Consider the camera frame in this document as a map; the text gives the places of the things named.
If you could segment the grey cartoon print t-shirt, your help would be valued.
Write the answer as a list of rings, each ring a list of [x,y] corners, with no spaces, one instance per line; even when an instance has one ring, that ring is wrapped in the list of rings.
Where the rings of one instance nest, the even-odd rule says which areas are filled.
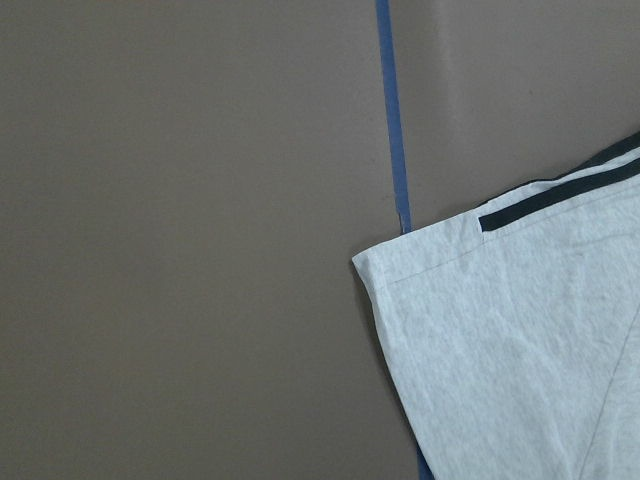
[[[354,266],[437,479],[639,475],[639,138]]]

